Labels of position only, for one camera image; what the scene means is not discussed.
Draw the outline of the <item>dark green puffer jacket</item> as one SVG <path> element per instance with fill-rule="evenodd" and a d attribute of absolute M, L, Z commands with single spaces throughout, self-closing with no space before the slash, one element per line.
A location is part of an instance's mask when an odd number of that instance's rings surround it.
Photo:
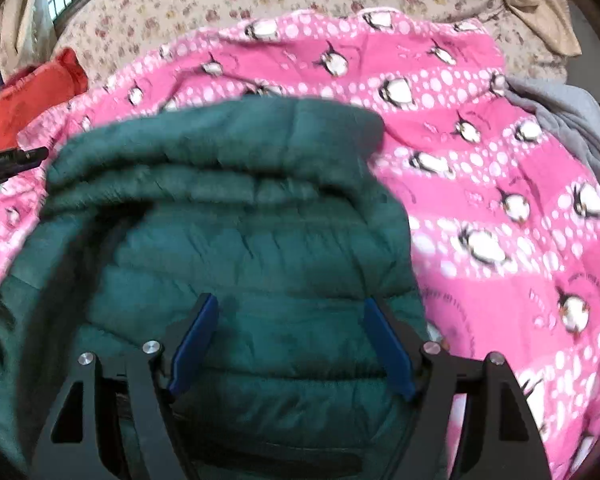
<path fill-rule="evenodd" d="M 426 330 L 402 204 L 368 160 L 385 124 L 246 96 L 80 134 L 0 285 L 0 455 L 27 471 L 69 367 L 161 336 L 205 292 L 220 318 L 173 407 L 204 479 L 385 479 L 413 413 L 361 326 L 385 299 Z"/>

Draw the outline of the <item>grey garment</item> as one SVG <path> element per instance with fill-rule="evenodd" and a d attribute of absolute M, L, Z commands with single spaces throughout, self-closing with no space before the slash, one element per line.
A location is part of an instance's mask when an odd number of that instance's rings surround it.
<path fill-rule="evenodd" d="M 585 90 L 555 81 L 506 78 L 505 96 L 533 114 L 600 185 L 600 104 Z"/>

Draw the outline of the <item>floral beige bed sheet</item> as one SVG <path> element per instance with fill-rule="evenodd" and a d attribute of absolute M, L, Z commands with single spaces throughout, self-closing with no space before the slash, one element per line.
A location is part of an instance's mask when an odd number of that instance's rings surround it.
<path fill-rule="evenodd" d="M 478 18 L 503 51 L 509 73 L 565 81 L 567 60 L 552 52 L 504 0 L 88 0 L 61 29 L 56 47 L 71 48 L 90 81 L 189 29 L 230 26 L 248 18 L 275 18 L 312 9 L 346 18 L 388 6 L 412 18 L 456 22 Z"/>

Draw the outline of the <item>red ruffled pillow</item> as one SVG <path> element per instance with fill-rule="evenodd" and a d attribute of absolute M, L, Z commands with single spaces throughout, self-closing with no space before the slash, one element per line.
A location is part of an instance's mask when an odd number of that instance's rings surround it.
<path fill-rule="evenodd" d="M 17 134 L 38 115 L 87 89 L 87 74 L 71 48 L 12 75 L 0 90 L 0 152 L 15 148 Z"/>

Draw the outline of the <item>pink penguin blanket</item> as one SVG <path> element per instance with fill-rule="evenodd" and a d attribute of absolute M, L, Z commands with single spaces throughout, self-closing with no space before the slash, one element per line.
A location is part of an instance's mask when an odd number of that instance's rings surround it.
<path fill-rule="evenodd" d="M 500 352 L 539 429 L 549 479 L 577 478 L 600 438 L 600 185 L 509 102 L 503 68 L 476 21 L 392 9 L 296 11 L 190 32 L 20 131 L 29 151 L 50 154 L 0 192 L 0 285 L 38 226 L 50 166 L 80 134 L 246 96 L 369 110 L 385 132 L 367 165 L 405 209 L 426 330 L 368 298 L 452 356 Z M 433 479 L 452 479 L 465 401 L 454 398 Z M 32 479 L 33 454 L 27 471 L 0 455 L 0 479 Z"/>

